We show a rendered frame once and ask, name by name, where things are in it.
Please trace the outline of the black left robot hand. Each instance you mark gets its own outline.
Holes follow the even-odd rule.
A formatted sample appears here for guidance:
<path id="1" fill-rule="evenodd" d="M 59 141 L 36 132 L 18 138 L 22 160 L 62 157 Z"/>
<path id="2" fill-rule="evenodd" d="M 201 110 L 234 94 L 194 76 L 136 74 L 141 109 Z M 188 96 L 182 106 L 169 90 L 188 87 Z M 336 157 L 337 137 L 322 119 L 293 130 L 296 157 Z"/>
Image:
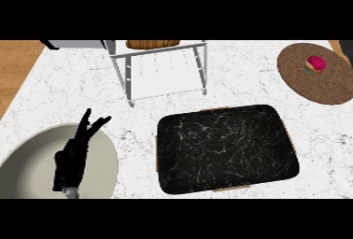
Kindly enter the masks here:
<path id="1" fill-rule="evenodd" d="M 64 191 L 67 188 L 79 188 L 89 153 L 89 143 L 101 127 L 112 117 L 99 118 L 95 123 L 89 122 L 92 110 L 87 109 L 77 126 L 74 137 L 68 140 L 62 150 L 55 153 L 55 174 L 53 191 Z"/>

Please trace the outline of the black marble tray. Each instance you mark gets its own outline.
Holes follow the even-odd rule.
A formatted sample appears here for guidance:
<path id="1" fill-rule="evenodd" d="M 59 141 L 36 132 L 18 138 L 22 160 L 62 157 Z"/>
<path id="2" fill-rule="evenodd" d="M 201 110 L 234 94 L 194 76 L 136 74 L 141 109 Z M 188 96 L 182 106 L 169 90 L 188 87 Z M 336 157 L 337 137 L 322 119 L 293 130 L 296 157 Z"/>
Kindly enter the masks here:
<path id="1" fill-rule="evenodd" d="M 276 109 L 247 105 L 164 117 L 157 171 L 173 195 L 296 177 L 300 162 Z"/>

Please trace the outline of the brown croissant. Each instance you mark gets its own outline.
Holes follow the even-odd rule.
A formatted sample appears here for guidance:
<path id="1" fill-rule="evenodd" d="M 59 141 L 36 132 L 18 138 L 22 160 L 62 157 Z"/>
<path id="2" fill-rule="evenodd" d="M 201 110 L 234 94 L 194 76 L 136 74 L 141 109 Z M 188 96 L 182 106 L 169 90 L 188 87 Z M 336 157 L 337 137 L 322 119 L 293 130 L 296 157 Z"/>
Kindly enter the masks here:
<path id="1" fill-rule="evenodd" d="M 163 49 L 177 46 L 179 40 L 127 40 L 129 49 Z"/>

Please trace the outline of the grey round plate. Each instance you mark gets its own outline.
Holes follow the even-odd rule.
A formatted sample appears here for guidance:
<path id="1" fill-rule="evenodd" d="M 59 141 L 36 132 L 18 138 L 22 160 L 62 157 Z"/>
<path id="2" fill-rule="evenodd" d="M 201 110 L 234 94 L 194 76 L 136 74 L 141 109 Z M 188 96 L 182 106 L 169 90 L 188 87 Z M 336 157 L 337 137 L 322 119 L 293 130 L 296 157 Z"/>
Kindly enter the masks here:
<path id="1" fill-rule="evenodd" d="M 64 199 L 52 190 L 55 153 L 74 137 L 76 124 L 64 124 L 36 134 L 14 150 L 0 165 L 0 199 Z M 114 195 L 118 162 L 114 143 L 98 131 L 89 144 L 81 199 L 110 199 Z"/>

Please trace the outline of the brown round placemat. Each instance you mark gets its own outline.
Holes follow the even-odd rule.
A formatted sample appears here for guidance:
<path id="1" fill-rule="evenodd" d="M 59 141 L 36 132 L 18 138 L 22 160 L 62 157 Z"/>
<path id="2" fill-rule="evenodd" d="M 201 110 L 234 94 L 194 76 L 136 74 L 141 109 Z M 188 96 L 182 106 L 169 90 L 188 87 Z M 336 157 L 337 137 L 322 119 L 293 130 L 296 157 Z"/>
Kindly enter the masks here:
<path id="1" fill-rule="evenodd" d="M 306 70 L 312 56 L 325 60 L 321 73 Z M 278 57 L 278 69 L 288 87 L 307 100 L 340 105 L 353 99 L 353 68 L 331 49 L 312 43 L 287 46 Z"/>

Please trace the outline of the pink frosted cupcake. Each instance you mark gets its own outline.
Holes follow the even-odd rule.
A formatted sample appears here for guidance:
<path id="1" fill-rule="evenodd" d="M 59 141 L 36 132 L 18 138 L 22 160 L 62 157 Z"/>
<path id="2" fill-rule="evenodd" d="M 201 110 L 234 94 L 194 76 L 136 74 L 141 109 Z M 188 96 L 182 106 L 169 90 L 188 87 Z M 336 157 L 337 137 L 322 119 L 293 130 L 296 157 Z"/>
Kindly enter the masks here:
<path id="1" fill-rule="evenodd" d="M 310 72 L 321 73 L 327 67 L 327 62 L 321 56 L 310 56 L 306 59 L 304 67 Z"/>

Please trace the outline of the dark object with tan edge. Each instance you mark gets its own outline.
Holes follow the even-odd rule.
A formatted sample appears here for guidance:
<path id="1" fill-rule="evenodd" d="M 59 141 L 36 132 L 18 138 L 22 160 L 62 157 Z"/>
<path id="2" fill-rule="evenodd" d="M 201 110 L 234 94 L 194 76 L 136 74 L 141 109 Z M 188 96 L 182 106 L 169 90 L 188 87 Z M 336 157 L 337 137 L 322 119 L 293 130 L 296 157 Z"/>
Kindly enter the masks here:
<path id="1" fill-rule="evenodd" d="M 353 40 L 330 40 L 330 46 L 353 67 Z"/>

